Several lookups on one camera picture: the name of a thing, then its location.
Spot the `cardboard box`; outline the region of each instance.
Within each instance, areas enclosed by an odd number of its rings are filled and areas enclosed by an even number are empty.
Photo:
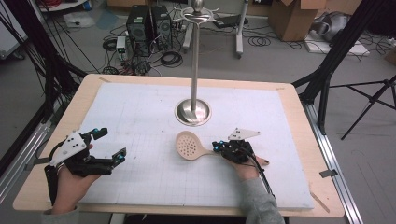
[[[388,52],[388,54],[385,56],[385,60],[396,65],[396,48]]]
[[[308,34],[318,10],[326,7],[326,0],[274,1],[268,23],[283,41],[302,41]]]
[[[248,0],[247,15],[268,16],[271,6],[253,4],[254,0]]]
[[[110,7],[131,7],[133,5],[149,5],[150,0],[107,0]]]
[[[358,8],[361,0],[327,0],[326,7],[318,11],[318,16],[323,12],[339,11],[348,15],[353,15],[356,8]]]

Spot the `wooden spatula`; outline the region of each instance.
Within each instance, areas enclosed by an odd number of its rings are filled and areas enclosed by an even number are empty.
[[[178,154],[188,161],[196,160],[204,155],[216,155],[214,151],[204,148],[198,136],[189,131],[177,135],[176,149]]]

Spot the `wooden table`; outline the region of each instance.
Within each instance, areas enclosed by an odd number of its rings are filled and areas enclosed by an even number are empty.
[[[84,78],[75,97],[65,111],[52,137],[44,148],[41,157],[48,157],[50,151],[73,130],[78,130],[85,118],[96,93],[104,82],[135,83],[152,85],[190,86],[189,78],[172,77],[122,77],[109,75],[88,75]],[[311,130],[308,119],[298,98],[297,92],[290,84],[246,82],[231,80],[199,79],[199,87],[222,87],[253,90],[278,91],[294,144],[297,148],[305,176],[308,181],[315,208],[311,210],[280,210],[284,217],[342,217],[345,213],[341,201],[330,177],[322,178],[319,172],[327,170],[320,153],[318,143]],[[45,165],[37,165],[29,174],[14,201],[16,210],[43,211],[50,209],[48,201]],[[82,203],[81,211],[111,213],[145,213],[145,214],[180,214],[206,216],[241,216],[238,208],[225,207],[188,207],[159,205],[120,205]]]

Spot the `black tripod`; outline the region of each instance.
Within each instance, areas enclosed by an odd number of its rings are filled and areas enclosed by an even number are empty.
[[[380,103],[381,105],[385,105],[389,108],[392,108],[396,110],[396,91],[395,91],[395,80],[396,80],[396,75],[391,78],[390,80],[383,80],[383,81],[375,81],[375,82],[362,82],[362,83],[355,83],[355,84],[346,84],[346,85],[339,85],[339,86],[330,86],[330,88],[337,88],[337,87],[348,87],[352,89],[353,91],[367,97],[369,99],[369,105],[364,109],[364,111],[361,113],[361,115],[358,117],[358,119],[355,121],[355,123],[352,124],[352,126],[348,129],[348,131],[344,134],[344,136],[341,138],[341,140],[344,140],[347,135],[352,131],[352,129],[358,124],[358,122],[363,118],[363,116],[369,111],[369,109],[375,104],[375,103]],[[354,86],[362,86],[362,85],[371,85],[371,84],[384,84],[384,86],[379,89],[373,96],[368,95],[362,91],[359,91],[354,88]],[[378,100],[379,97],[388,89],[392,89],[392,95],[393,95],[393,103],[394,105],[389,105],[383,101]]]

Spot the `human hand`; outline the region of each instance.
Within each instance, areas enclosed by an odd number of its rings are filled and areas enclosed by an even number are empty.
[[[76,204],[85,196],[91,184],[99,177],[100,175],[87,175],[85,177],[72,175],[66,166],[61,167],[58,171],[58,194],[51,213],[59,215],[75,210]]]
[[[268,160],[258,156],[256,156],[256,160],[259,165],[268,165],[270,163]],[[237,164],[231,161],[229,161],[229,163],[235,169],[239,179],[242,181],[259,177],[259,171],[257,170],[256,164],[252,161],[252,159],[249,159],[249,161],[242,164]]]

